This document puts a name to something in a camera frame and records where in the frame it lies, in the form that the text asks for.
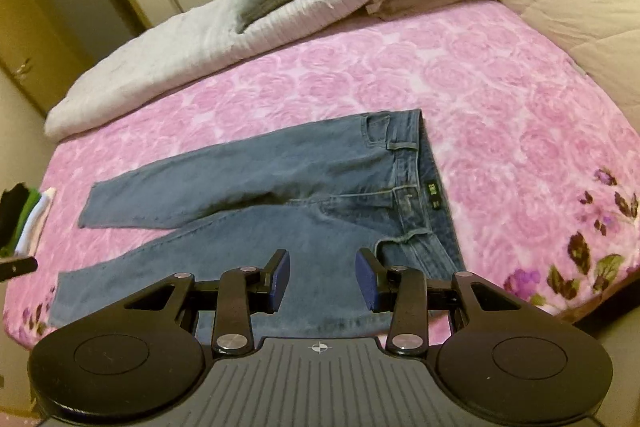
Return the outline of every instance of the cabinet handle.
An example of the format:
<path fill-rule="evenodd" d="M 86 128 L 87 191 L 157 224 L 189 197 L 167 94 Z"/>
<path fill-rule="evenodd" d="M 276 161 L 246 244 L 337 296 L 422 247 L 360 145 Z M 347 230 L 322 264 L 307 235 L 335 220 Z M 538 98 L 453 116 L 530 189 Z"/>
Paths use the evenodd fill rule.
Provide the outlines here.
<path fill-rule="evenodd" d="M 27 73 L 29 73 L 29 71 L 31 71 L 31 68 L 33 67 L 33 65 L 31 64 L 31 59 L 27 58 L 21 65 L 20 67 L 18 67 L 17 70 L 14 71 L 14 76 L 18 81 L 23 80 L 23 76 Z"/>

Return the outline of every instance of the jeans waistband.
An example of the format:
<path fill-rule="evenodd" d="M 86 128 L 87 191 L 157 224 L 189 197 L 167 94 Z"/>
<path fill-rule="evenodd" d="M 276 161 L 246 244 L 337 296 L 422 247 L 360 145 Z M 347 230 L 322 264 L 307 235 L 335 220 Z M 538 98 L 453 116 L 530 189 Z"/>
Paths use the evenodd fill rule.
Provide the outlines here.
<path fill-rule="evenodd" d="M 405 233 L 431 232 L 420 175 L 420 109 L 390 114 L 386 148 L 394 152 L 394 195 Z"/>

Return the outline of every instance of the green shirt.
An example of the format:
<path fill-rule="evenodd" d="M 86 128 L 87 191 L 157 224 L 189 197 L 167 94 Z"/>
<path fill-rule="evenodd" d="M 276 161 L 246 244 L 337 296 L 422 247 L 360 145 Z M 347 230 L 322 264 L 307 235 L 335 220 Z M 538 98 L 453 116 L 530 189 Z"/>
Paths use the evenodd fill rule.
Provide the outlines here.
<path fill-rule="evenodd" d="M 0 248 L 0 257 L 11 257 L 15 253 L 15 247 L 18 246 L 18 241 L 20 241 L 20 236 L 22 235 L 22 230 L 24 230 L 24 226 L 27 223 L 29 214 L 31 214 L 33 207 L 38 204 L 41 197 L 42 195 L 35 188 L 29 189 L 29 197 L 20 212 L 18 224 L 15 227 L 9 243 L 7 243 L 5 247 Z"/>

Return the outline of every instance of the jeans label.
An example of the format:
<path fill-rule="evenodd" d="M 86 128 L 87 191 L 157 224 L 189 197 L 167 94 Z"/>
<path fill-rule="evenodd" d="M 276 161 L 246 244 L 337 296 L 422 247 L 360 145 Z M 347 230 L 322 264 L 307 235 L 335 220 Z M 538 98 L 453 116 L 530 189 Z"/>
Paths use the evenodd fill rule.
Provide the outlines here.
<path fill-rule="evenodd" d="M 429 201 L 431 201 L 433 210 L 440 210 L 442 208 L 442 196 L 436 180 L 427 181 L 427 192 L 429 193 Z"/>

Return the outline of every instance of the folded clothes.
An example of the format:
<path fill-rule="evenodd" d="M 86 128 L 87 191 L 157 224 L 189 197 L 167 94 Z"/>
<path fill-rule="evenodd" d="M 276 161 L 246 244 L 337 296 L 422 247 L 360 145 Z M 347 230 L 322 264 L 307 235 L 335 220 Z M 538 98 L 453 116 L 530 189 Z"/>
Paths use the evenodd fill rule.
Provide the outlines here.
<path fill-rule="evenodd" d="M 29 189 L 29 197 L 22 207 L 22 211 L 20 211 L 18 224 L 14 228 L 14 233 L 12 233 L 11 239 L 7 245 L 0 248 L 0 257 L 11 257 L 15 253 L 15 247 L 17 247 L 18 241 L 20 241 L 20 236 L 22 235 L 22 230 L 24 229 L 27 219 L 29 219 L 31 211 L 38 204 L 41 197 L 42 195 L 35 188 Z"/>
<path fill-rule="evenodd" d="M 36 225 L 44 214 L 45 210 L 47 210 L 50 203 L 49 196 L 47 196 L 46 192 L 42 194 L 40 201 L 33 207 L 31 214 L 27 218 L 27 221 L 24 224 L 24 228 L 22 229 L 22 233 L 20 234 L 20 239 L 18 240 L 18 244 L 15 247 L 16 255 L 26 255 L 29 251 L 29 246 L 31 243 L 31 237 L 33 237 L 33 232 L 36 228 Z"/>
<path fill-rule="evenodd" d="M 0 247 L 11 240 L 24 204 L 29 197 L 29 189 L 18 183 L 11 190 L 5 190 L 0 199 Z"/>
<path fill-rule="evenodd" d="M 27 255 L 34 257 L 38 250 L 38 245 L 40 244 L 40 237 L 42 236 L 42 230 L 44 229 L 44 225 L 47 222 L 47 217 L 49 217 L 49 213 L 51 211 L 51 207 L 53 206 L 53 198 L 56 195 L 55 188 L 48 188 L 44 191 L 44 194 L 49 198 L 49 204 L 47 208 L 45 208 L 44 212 L 40 216 L 40 219 L 37 220 L 36 225 L 33 229 L 33 233 L 31 234 L 31 240 L 29 242 L 29 248 L 27 251 Z"/>

